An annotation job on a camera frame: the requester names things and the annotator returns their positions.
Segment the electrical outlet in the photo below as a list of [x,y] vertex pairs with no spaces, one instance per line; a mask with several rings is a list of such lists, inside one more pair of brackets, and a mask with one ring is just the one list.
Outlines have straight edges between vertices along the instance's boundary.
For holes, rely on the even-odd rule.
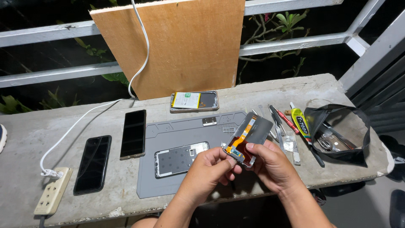
[[47,187],[42,193],[39,199],[38,205],[35,208],[34,215],[53,215],[59,206],[60,199],[65,192],[68,185],[70,176],[72,175],[71,168],[55,168],[55,171],[63,172],[63,176],[60,179],[51,179]]

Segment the black smartphone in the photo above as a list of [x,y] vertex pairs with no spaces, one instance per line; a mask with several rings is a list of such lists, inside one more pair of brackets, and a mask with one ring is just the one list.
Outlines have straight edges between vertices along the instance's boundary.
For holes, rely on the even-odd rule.
[[125,113],[120,160],[145,155],[146,110]]
[[111,136],[89,138],[77,172],[73,195],[101,191],[104,187]]

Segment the shoe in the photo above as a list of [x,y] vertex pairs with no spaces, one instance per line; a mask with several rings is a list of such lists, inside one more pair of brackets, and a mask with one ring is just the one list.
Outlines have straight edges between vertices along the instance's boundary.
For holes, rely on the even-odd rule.
[[3,126],[3,124],[0,123],[0,153],[3,151],[3,148],[6,146],[6,141],[7,141],[7,130]]

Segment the yellow glue tube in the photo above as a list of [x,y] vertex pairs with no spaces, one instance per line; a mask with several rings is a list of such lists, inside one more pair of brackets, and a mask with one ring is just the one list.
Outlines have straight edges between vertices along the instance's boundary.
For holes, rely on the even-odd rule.
[[290,102],[291,106],[291,118],[294,122],[295,126],[298,127],[298,130],[304,136],[304,139],[308,142],[309,145],[312,145],[311,135],[309,134],[308,124],[305,120],[303,112],[294,106],[292,102]]

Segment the tool bag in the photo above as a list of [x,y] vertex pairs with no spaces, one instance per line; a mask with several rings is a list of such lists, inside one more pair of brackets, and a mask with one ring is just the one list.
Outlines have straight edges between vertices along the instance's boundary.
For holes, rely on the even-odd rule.
[[[320,108],[306,108],[304,116],[312,147],[317,152],[335,160],[367,167],[365,151],[368,152],[370,144],[370,120],[365,113],[355,107],[328,104]],[[330,127],[341,137],[330,135]],[[333,149],[325,150],[321,146],[324,140],[331,142]]]

